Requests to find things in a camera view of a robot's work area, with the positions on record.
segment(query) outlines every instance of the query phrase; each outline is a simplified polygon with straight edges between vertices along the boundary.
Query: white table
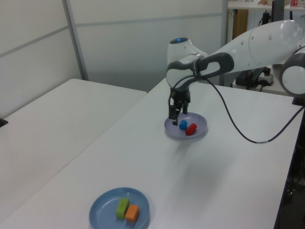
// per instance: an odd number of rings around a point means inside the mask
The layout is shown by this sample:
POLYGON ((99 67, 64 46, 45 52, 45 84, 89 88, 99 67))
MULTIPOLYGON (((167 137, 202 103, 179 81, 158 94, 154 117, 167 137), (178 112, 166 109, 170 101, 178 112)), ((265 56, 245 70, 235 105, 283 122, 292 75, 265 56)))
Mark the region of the white table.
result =
MULTIPOLYGON (((291 97, 218 88, 241 131, 257 141, 273 137, 299 109, 291 97)), ((273 229, 302 113, 276 140, 255 145, 234 129, 211 86, 195 83, 190 91, 189 112, 208 122, 204 138, 164 132, 163 80, 0 229, 88 229, 92 203, 115 187, 147 196, 150 229, 273 229)))
POLYGON ((146 92, 69 80, 5 118, 0 128, 0 222, 146 92))

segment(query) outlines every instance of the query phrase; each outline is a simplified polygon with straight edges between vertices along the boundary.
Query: orange block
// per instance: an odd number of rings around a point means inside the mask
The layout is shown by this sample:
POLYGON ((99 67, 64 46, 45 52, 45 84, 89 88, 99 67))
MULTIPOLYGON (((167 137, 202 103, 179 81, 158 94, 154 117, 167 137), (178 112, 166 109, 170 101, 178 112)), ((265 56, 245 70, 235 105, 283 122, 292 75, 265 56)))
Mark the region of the orange block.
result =
POLYGON ((129 208, 125 214, 125 219, 129 222, 136 222, 139 216, 140 210, 137 205, 129 205, 129 208))

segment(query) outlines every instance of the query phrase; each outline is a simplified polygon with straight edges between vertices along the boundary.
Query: white wall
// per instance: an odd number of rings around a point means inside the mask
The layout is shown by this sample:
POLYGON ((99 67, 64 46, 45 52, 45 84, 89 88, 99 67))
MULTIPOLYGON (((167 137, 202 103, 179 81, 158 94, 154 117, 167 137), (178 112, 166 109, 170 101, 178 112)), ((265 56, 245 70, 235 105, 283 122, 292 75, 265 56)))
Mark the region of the white wall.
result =
POLYGON ((148 92, 166 75, 172 39, 209 53, 221 47, 222 0, 68 2, 90 81, 148 92))
POLYGON ((0 31, 0 117, 81 77, 61 0, 2 0, 0 31))

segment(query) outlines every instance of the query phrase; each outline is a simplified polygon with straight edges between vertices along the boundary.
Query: shelf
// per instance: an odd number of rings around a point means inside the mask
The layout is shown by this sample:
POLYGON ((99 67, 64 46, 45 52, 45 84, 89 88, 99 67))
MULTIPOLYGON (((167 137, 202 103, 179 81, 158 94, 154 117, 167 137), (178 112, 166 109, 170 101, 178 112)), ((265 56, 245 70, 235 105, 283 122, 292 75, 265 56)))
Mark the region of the shelf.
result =
MULTIPOLYGON (((240 9, 240 10, 271 10, 271 5, 261 5, 258 4, 259 0, 254 1, 234 1, 230 0, 228 1, 228 9, 240 9)), ((284 10, 287 11, 305 11, 305 8, 303 7, 295 7, 290 6, 290 3, 288 3, 284 10)))

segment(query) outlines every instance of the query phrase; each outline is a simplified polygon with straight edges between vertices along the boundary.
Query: purple plate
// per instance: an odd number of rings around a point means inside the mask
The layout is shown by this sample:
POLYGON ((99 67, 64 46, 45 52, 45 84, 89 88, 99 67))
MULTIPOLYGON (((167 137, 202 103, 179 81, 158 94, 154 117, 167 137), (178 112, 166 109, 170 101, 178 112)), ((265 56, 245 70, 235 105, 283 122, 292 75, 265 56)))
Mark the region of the purple plate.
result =
POLYGON ((180 113, 178 115, 178 125, 173 125, 172 119, 167 118, 164 122, 164 127, 165 131, 177 138, 182 138, 182 139, 190 139, 190 138, 196 138, 196 137, 201 137, 202 135, 207 133, 208 130, 208 123, 204 117, 202 117, 200 114, 196 113, 187 113, 183 114, 180 113), (181 130, 179 128, 179 124, 182 120, 187 121, 187 126, 189 127, 192 123, 195 123, 197 125, 196 132, 193 135, 186 135, 184 130, 181 130))

